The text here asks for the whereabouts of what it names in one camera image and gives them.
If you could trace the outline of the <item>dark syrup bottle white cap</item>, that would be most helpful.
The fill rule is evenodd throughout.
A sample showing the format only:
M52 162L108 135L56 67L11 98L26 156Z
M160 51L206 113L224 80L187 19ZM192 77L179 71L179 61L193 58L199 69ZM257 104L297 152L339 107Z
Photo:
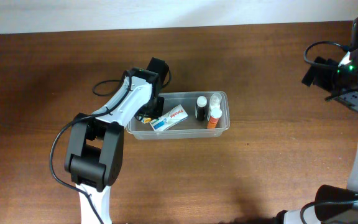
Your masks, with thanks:
M199 96L195 106L195 117L198 121L203 121L205 118L205 107L207 105L207 99L205 96Z

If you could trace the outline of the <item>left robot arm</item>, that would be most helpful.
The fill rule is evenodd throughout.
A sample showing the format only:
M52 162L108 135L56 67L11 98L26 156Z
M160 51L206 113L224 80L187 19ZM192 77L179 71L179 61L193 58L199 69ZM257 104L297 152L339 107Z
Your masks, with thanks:
M79 113L69 125L65 171L80 195L82 223L110 223L111 186L122 167L125 127L132 119L158 118L159 95L172 75L165 61L152 58L147 68L123 72L111 99L92 114Z

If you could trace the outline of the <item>white Panadol box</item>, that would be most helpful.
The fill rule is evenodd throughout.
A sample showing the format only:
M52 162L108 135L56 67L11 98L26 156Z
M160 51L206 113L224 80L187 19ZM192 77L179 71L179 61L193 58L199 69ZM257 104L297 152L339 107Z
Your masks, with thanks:
M161 117L152 120L150 125L154 131L166 131L187 118L188 114L182 105L177 105Z

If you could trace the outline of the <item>orange tube white cap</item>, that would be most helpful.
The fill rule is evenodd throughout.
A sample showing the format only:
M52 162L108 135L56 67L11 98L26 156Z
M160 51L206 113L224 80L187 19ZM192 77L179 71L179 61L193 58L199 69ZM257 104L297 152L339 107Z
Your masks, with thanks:
M217 123L222 114L223 112L220 108L213 108L209 113L207 128L214 129L217 126Z

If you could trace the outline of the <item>white spray bottle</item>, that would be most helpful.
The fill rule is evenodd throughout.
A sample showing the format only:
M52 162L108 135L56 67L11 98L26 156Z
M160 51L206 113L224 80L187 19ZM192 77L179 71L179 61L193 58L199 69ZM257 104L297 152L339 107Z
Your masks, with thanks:
M215 108L220 108L221 106L222 95L220 93L213 93L209 99L207 120L210 119L211 111Z

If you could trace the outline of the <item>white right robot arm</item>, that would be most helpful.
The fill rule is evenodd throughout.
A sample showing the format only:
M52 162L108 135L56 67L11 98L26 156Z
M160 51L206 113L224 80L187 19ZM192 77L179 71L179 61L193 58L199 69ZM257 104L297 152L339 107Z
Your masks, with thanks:
M358 112L358 17L352 22L350 44L340 48L345 52L340 62L322 57L314 60L305 58L310 69L301 82L329 92L326 101L337 101ZM358 223L358 143L346 188L322 185L313 202L299 210L283 210L273 221L279 224Z

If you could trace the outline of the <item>small gold lid jar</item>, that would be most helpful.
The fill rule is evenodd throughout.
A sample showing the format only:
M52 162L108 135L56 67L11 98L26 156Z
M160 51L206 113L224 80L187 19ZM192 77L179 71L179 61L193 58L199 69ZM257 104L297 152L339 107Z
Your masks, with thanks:
M141 119L141 122L144 123L144 124L147 124L147 123L151 122L151 120L152 120L151 118L144 117L144 118Z

